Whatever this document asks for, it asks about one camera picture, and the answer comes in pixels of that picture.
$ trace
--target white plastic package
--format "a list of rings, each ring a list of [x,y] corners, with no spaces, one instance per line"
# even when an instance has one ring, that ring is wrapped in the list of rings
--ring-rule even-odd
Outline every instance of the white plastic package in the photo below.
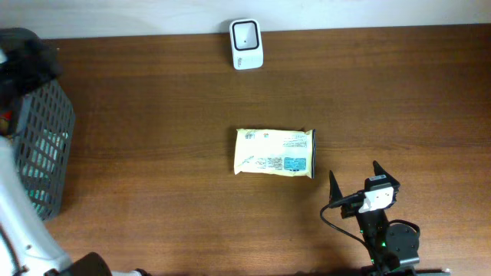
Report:
[[[315,130],[237,130],[235,174],[314,178]]]

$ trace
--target black basket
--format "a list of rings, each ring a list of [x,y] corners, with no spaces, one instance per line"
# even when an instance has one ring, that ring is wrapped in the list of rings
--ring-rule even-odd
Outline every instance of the black basket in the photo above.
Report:
[[[21,102],[13,139],[16,166],[43,220],[60,212],[74,123],[73,106],[56,80]]]

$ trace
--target gray plastic crate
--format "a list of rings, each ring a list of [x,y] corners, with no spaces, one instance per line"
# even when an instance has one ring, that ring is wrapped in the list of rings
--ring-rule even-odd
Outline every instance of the gray plastic crate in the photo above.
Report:
[[[56,80],[24,97],[14,138],[16,165],[43,220],[61,207],[75,113]]]

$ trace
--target basket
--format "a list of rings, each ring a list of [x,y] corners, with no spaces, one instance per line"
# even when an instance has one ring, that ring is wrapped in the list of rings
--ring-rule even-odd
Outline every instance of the basket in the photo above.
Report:
[[[42,220],[61,207],[75,113],[56,80],[24,97],[13,139],[16,166]]]

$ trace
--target brown tabletop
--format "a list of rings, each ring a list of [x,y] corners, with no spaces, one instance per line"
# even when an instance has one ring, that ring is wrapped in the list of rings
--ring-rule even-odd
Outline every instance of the brown tabletop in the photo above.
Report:
[[[491,273],[491,25],[262,34],[236,71],[228,34],[52,41],[77,122],[61,214],[74,260],[113,270],[294,274],[369,265],[319,218],[377,160],[389,219],[421,227],[418,268]],[[317,130],[316,178],[233,173],[237,128]],[[326,217],[358,233],[340,210]]]

